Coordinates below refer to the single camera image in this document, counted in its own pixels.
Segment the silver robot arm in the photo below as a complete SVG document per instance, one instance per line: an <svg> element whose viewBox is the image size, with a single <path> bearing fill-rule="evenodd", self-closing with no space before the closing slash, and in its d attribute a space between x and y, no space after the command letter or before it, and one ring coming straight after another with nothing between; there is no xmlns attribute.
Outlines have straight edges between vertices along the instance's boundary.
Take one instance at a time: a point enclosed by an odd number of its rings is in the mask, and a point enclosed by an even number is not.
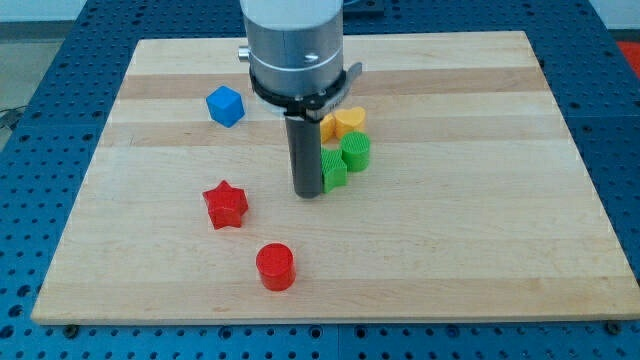
<svg viewBox="0 0 640 360"><path fill-rule="evenodd" d="M343 71L342 0L241 0L250 70L277 95L316 94Z"/></svg>

